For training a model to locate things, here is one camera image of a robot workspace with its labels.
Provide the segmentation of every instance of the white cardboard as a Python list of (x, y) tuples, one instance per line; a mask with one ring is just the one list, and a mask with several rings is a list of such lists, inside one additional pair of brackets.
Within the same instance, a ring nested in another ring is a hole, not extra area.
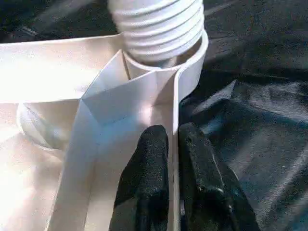
[[(141, 133), (156, 124), (169, 138), (168, 230), (180, 230), (179, 101), (197, 86), (207, 46), (204, 31), (199, 50), (179, 68), (140, 71), (133, 78), (109, 71), (123, 61), (120, 49), (115, 53), (80, 100), (47, 231), (107, 231), (119, 177)], [(106, 88), (107, 79), (112, 85)]]

